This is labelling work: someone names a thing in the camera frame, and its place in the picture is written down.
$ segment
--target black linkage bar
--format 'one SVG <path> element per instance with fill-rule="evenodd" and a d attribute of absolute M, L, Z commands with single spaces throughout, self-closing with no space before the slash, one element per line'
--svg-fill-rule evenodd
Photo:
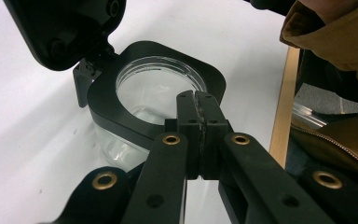
<path fill-rule="evenodd" d="M 229 179 L 222 173 L 221 182 L 233 191 L 240 189 L 247 201 L 242 207 L 228 204 L 228 209 L 236 206 L 228 211 L 230 215 L 242 209 L 241 214 L 246 214 L 245 223 L 334 223 L 252 136 L 229 133 L 221 153 L 234 178 Z M 243 218 L 231 220 L 236 223 Z"/>
<path fill-rule="evenodd" d="M 358 223 L 358 178 L 351 180 L 337 170 L 310 164 L 298 183 L 336 223 Z"/>
<path fill-rule="evenodd" d="M 52 223 L 119 223 L 130 199 L 127 174 L 102 167 L 86 175 Z"/>
<path fill-rule="evenodd" d="M 187 139 L 159 135 L 124 214 L 122 224 L 178 224 L 185 219 Z"/>
<path fill-rule="evenodd" d="M 243 197 L 238 185 L 235 183 L 234 177 L 232 177 L 231 172 L 224 163 L 221 166 L 221 177 L 218 190 L 231 223 L 244 224 L 248 203 Z"/>

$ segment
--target circular opening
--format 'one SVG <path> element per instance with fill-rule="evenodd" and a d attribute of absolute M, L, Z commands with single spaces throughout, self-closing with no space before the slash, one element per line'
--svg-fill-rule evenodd
<path fill-rule="evenodd" d="M 325 171 L 316 171 L 313 173 L 313 179 L 320 185 L 329 189 L 342 188 L 342 182 L 336 176 Z"/>
<path fill-rule="evenodd" d="M 300 206 L 300 202 L 298 201 L 298 199 L 290 194 L 286 194 L 283 196 L 282 203 L 288 207 L 299 207 Z"/>
<path fill-rule="evenodd" d="M 176 96 L 183 91 L 207 91 L 200 75 L 190 66 L 166 57 L 135 60 L 117 77 L 117 97 L 138 119 L 164 124 L 176 117 Z"/>
<path fill-rule="evenodd" d="M 98 190 L 110 189 L 117 182 L 117 176 L 112 172 L 103 172 L 95 176 L 92 181 L 92 186 Z"/>
<path fill-rule="evenodd" d="M 152 208 L 158 208 L 164 204 L 164 198 L 159 194 L 150 195 L 146 200 L 147 205 Z"/>
<path fill-rule="evenodd" d="M 110 176 L 102 176 L 101 178 L 98 179 L 98 184 L 100 184 L 100 185 L 106 185 L 106 184 L 108 184 L 110 181 L 112 181 L 112 177 L 110 177 Z"/>
<path fill-rule="evenodd" d="M 244 135 L 234 135 L 231 140 L 238 145 L 247 145 L 251 140 Z"/>
<path fill-rule="evenodd" d="M 168 135 L 162 139 L 162 142 L 166 145 L 176 145 L 180 142 L 180 138 L 175 135 Z"/>

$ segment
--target white surface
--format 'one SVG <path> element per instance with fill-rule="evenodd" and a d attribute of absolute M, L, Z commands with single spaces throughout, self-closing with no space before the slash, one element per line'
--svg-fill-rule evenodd
<path fill-rule="evenodd" d="M 152 40 L 215 66 L 234 130 L 269 147 L 287 47 L 283 17 L 240 0 L 129 0 L 109 42 Z M 72 71 L 39 65 L 0 1 L 0 223 L 54 220 L 91 170 L 106 165 Z M 215 182 L 189 182 L 186 223 L 228 223 Z"/>

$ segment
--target wooden table edge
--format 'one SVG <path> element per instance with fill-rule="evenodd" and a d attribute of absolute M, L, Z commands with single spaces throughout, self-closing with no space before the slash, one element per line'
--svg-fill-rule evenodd
<path fill-rule="evenodd" d="M 283 70 L 281 92 L 279 94 L 274 126 L 269 145 L 269 154 L 284 168 L 289 142 L 292 107 L 295 100 L 296 75 L 299 49 L 289 47 Z"/>

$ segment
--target hinge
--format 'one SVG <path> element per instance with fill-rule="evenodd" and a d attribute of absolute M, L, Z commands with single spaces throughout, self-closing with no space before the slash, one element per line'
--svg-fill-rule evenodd
<path fill-rule="evenodd" d="M 102 48 L 88 54 L 75 67 L 74 80 L 80 107 L 85 107 L 88 104 L 87 92 L 92 82 L 103 73 L 104 68 L 116 57 L 115 49 L 106 42 Z"/>

